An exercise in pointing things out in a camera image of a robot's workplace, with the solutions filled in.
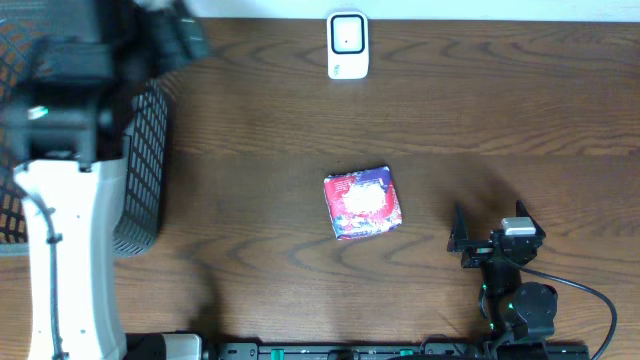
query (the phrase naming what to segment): black wire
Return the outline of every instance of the black wire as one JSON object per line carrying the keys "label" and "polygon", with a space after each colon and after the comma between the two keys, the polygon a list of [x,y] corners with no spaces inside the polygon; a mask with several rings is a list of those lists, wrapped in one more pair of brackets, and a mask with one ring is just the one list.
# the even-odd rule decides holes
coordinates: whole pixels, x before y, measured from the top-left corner
{"label": "black wire", "polygon": [[[0,167],[0,173],[2,173],[7,180],[12,180],[13,175],[11,171],[5,167]],[[60,321],[58,316],[58,264],[57,264],[57,252],[56,244],[62,240],[62,237],[56,234],[53,226],[53,219],[51,219],[51,213],[44,201],[39,196],[30,195],[26,192],[18,183],[14,182],[14,185],[21,193],[21,197],[30,199],[34,205],[38,208],[44,221],[47,225],[47,244],[49,244],[49,263],[50,263],[50,307],[51,307],[51,336],[53,342],[53,357],[52,360],[64,360],[68,358],[68,354],[62,351],[62,337],[60,336]]]}
{"label": "black wire", "polygon": [[487,293],[486,285],[482,285],[480,288],[480,293],[478,294],[478,307],[480,308],[480,315],[483,318],[488,319],[489,315],[487,315],[487,310],[484,309],[484,298]]}
{"label": "black wire", "polygon": [[602,294],[601,292],[592,289],[588,286],[582,285],[580,283],[577,282],[573,282],[571,280],[567,280],[558,276],[553,276],[553,275],[549,275],[537,270],[531,270],[531,269],[527,269],[522,265],[518,265],[515,262],[513,262],[511,259],[505,258],[505,260],[507,261],[507,263],[509,265],[511,265],[512,267],[532,274],[532,275],[536,275],[539,276],[543,279],[547,279],[547,280],[552,280],[552,281],[556,281],[559,282],[561,284],[565,284],[565,285],[569,285],[569,286],[573,286],[576,289],[580,289],[584,292],[587,292],[591,295],[594,295],[598,298],[600,298],[600,300],[604,301],[605,304],[607,304],[607,306],[609,307],[609,310],[611,311],[611,326],[609,326],[609,332],[607,333],[607,336],[604,339],[604,342],[602,343],[602,345],[600,346],[600,348],[598,349],[598,351],[596,351],[596,353],[593,355],[593,357],[591,358],[591,360],[597,360],[600,358],[600,356],[602,356],[602,353],[604,353],[604,351],[607,349],[607,347],[609,346],[609,344],[611,343],[611,340],[613,339],[613,335],[616,332],[616,326],[618,325],[618,312],[616,311],[616,307],[615,305],[613,305],[613,302],[611,302],[611,300],[609,300],[608,297],[606,297],[604,294]]}
{"label": "black wire", "polygon": [[420,352],[422,354],[424,354],[425,352],[425,346],[427,346],[427,344],[431,341],[431,339],[435,338],[435,337],[439,337],[439,338],[445,338],[447,339],[451,345],[453,346],[454,349],[456,349],[456,351],[458,352],[458,354],[460,354],[460,356],[464,356],[464,354],[462,353],[462,351],[460,351],[460,349],[458,348],[458,346],[456,344],[453,343],[453,341],[451,340],[450,337],[448,337],[445,334],[432,334],[427,336],[426,339],[424,339],[424,341],[422,342],[422,344],[420,344]]}

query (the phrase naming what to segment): snack package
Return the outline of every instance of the snack package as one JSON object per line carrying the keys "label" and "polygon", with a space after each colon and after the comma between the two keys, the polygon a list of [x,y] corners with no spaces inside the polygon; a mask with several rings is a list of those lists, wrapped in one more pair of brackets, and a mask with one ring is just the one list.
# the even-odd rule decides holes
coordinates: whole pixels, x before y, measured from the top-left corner
{"label": "snack package", "polygon": [[381,234],[402,223],[388,166],[330,176],[324,194],[338,240]]}

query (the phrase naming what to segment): wooden table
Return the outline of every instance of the wooden table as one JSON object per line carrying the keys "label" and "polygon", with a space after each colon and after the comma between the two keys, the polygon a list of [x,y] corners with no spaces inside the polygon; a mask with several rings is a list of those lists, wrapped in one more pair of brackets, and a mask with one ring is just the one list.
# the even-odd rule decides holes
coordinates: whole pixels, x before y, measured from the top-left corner
{"label": "wooden table", "polygon": [[[149,254],[116,263],[126,331],[486,333],[480,272],[445,251],[453,204],[486,236],[523,199],[548,234],[530,267],[608,295],[620,322],[605,357],[640,356],[638,25],[372,21],[359,81],[327,77],[322,21],[205,25],[216,56],[167,79],[179,108],[164,227]],[[336,241],[324,177],[382,164],[404,224]],[[554,339],[594,353],[606,306],[557,290]],[[30,313],[28,259],[0,259],[0,358],[24,357]]]}

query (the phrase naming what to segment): white device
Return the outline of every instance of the white device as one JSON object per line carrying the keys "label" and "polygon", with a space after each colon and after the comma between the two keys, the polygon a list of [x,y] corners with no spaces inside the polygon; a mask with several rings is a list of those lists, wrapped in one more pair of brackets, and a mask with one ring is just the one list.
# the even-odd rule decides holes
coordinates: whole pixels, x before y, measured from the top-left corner
{"label": "white device", "polygon": [[[57,319],[67,360],[121,360],[127,354],[113,274],[113,230],[125,203],[126,174],[126,158],[95,162],[88,172],[79,171],[75,161],[62,160],[15,168],[15,182],[29,194],[23,201],[33,306],[29,360],[53,359],[52,319]],[[49,216],[41,209],[48,209]],[[52,252],[46,240],[53,229],[60,242]],[[53,278],[52,256],[57,260]],[[198,335],[161,335],[167,360],[202,359]]]}
{"label": "white device", "polygon": [[369,27],[357,11],[336,12],[327,19],[328,73],[332,79],[361,79],[369,72]]}

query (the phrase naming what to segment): black mesh basket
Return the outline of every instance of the black mesh basket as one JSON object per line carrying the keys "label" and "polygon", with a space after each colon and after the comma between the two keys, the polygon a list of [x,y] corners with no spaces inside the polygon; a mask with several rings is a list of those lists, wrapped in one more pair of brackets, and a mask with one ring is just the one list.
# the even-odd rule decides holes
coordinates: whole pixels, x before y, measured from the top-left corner
{"label": "black mesh basket", "polygon": [[[45,6],[44,2],[0,0],[0,102],[11,96],[11,89],[25,76],[33,40],[47,34]],[[55,63],[41,64],[37,74],[55,74]],[[167,102],[155,80],[132,101],[136,112],[125,141],[129,144],[125,205],[114,231],[114,252],[121,257],[144,253],[155,242],[167,135]],[[7,168],[16,165],[6,151],[10,141],[0,127],[0,166]],[[27,255],[22,204],[10,178],[0,178],[0,201],[0,256]]]}

